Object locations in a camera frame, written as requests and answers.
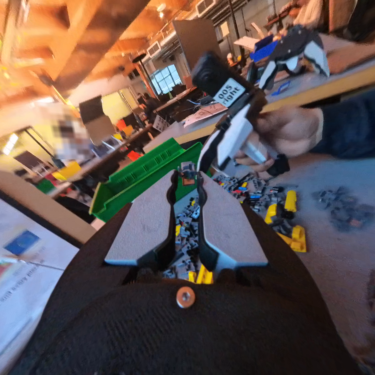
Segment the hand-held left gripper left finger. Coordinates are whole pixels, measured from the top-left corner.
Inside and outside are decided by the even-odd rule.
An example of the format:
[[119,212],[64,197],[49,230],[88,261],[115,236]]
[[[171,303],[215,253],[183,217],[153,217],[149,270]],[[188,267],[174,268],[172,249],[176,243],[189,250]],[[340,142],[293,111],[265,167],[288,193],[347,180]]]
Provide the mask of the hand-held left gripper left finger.
[[139,195],[105,257],[110,265],[166,269],[176,250],[174,204],[178,171],[172,170]]

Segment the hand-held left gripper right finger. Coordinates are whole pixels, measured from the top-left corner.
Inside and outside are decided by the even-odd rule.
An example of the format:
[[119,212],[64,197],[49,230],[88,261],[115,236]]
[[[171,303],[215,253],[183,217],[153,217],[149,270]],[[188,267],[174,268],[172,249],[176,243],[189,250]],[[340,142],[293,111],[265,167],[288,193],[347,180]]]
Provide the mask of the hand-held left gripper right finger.
[[265,267],[268,259],[237,199],[203,172],[197,175],[199,194],[199,258],[213,274],[224,269]]

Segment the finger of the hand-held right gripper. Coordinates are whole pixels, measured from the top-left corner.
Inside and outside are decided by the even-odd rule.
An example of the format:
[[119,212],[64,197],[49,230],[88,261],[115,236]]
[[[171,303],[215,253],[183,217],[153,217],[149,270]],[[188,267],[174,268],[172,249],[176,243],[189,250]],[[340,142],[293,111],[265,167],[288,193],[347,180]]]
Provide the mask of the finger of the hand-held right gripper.
[[215,131],[208,137],[204,143],[198,163],[196,165],[197,172],[207,173],[211,167],[212,162],[217,157],[217,147],[222,140],[222,129],[215,129]]
[[224,170],[234,159],[248,136],[253,131],[253,125],[247,118],[251,106],[244,106],[231,120],[230,126],[217,146],[217,165]]

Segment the small dark grey brick piece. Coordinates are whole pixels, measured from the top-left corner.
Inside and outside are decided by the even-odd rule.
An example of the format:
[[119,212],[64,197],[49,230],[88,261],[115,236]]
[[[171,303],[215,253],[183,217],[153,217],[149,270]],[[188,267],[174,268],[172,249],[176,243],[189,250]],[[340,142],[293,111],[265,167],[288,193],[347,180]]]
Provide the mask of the small dark grey brick piece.
[[182,162],[178,168],[182,186],[192,186],[196,182],[196,165],[192,161]]

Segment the pile of grey brick parts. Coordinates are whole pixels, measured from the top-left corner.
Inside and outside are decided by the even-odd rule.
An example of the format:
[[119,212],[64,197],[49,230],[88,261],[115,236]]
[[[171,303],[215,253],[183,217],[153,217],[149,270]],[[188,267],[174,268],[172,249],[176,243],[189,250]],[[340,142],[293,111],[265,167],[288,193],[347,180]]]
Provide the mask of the pile of grey brick parts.
[[[213,179],[220,187],[239,201],[243,210],[249,208],[265,219],[271,204],[285,205],[289,189],[271,186],[249,173],[242,178],[217,176]],[[196,189],[190,193],[189,200],[183,198],[177,203],[176,211],[176,255],[163,272],[166,279],[188,279],[188,272],[200,269],[198,240],[199,194]]]

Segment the yellow brick beam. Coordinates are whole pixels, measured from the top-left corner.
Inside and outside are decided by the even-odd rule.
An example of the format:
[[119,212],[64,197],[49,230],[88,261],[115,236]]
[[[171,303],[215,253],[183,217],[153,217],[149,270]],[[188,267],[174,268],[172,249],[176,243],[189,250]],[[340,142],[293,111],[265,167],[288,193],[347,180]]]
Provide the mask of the yellow brick beam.
[[284,209],[288,212],[297,212],[297,193],[295,190],[289,190],[286,195]]

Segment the person's right forearm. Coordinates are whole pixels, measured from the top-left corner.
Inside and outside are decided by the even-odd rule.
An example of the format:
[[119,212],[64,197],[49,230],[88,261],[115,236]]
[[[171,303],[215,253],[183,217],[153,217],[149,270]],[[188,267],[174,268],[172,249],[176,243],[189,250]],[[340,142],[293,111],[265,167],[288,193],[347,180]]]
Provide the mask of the person's right forearm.
[[375,157],[375,90],[353,96],[322,111],[321,140],[312,153],[339,159]]

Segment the grey desk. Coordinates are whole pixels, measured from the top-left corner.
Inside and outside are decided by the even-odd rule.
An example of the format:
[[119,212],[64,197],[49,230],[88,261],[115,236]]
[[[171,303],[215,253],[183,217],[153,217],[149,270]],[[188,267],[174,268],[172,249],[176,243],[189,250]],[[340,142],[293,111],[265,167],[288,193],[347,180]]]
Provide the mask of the grey desk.
[[374,207],[374,158],[339,160],[305,154],[289,160],[290,171],[271,185],[295,190],[294,224],[305,229],[307,253],[297,253],[314,278],[350,354],[365,373],[374,371],[374,220],[340,231],[330,210],[315,199],[343,187],[359,205]]

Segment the person's right hand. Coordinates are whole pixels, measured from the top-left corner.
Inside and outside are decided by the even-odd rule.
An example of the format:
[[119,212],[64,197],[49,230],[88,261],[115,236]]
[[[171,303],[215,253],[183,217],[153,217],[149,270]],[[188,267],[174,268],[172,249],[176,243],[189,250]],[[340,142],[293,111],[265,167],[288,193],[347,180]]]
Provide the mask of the person's right hand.
[[311,151],[321,141],[323,119],[320,108],[284,106],[260,114],[254,130],[277,154],[293,158]]

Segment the green plastic bin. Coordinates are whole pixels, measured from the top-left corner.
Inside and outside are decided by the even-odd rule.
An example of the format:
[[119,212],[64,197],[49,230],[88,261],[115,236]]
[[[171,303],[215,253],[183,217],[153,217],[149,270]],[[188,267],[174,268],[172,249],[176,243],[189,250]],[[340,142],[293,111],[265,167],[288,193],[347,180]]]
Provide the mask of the green plastic bin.
[[182,162],[197,163],[203,145],[194,143],[183,149],[174,138],[170,138],[149,151],[122,170],[110,175],[109,180],[99,183],[91,201],[89,214],[108,222],[126,204],[145,192],[154,183]]

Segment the yellow pointed brick piece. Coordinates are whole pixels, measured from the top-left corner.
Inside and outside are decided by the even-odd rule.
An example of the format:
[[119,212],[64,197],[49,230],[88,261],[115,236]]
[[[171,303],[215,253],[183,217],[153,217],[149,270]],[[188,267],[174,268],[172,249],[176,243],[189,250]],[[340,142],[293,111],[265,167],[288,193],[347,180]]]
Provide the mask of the yellow pointed brick piece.
[[280,203],[271,204],[264,221],[294,252],[307,253],[305,229],[295,224],[296,213]]

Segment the idle black white gripper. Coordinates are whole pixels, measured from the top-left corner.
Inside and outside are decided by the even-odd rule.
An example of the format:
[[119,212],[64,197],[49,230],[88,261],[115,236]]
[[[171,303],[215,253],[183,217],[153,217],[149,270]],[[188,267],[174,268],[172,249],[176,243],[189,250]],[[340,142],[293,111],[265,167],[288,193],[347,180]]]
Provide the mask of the idle black white gripper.
[[307,60],[317,73],[330,77],[329,64],[319,33],[297,25],[288,30],[269,55],[259,80],[259,88],[270,90],[279,71],[295,74],[301,59]]

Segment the wooden document stand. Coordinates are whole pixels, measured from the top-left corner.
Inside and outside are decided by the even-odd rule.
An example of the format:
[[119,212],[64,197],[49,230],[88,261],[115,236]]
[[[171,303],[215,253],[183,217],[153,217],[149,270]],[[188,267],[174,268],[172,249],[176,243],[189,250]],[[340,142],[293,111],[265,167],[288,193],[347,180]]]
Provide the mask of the wooden document stand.
[[[78,248],[96,232],[89,223],[68,211],[50,196],[9,172],[1,171],[1,200]],[[26,341],[21,342],[18,339],[1,355],[1,366],[5,366],[10,358],[15,357],[23,349],[41,314],[26,331]]]

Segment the wooden edged background table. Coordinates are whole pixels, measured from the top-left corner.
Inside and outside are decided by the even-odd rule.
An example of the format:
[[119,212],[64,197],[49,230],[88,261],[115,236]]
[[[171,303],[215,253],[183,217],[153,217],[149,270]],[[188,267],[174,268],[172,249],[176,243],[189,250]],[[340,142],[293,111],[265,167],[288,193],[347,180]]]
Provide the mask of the wooden edged background table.
[[[279,81],[271,91],[267,91],[268,103],[263,108],[263,113],[282,106],[315,106],[332,97],[374,86],[374,44],[356,44],[325,35],[321,35],[321,38],[327,53],[330,77],[308,72],[287,78],[282,73],[283,79],[277,77]],[[279,96],[271,96],[282,83],[287,81],[291,81],[288,90]],[[210,135],[216,123],[225,114],[226,112],[222,112],[186,128],[183,127],[183,122],[175,122],[144,146],[144,152],[148,153],[170,138],[174,138],[178,144],[195,143],[196,139]]]

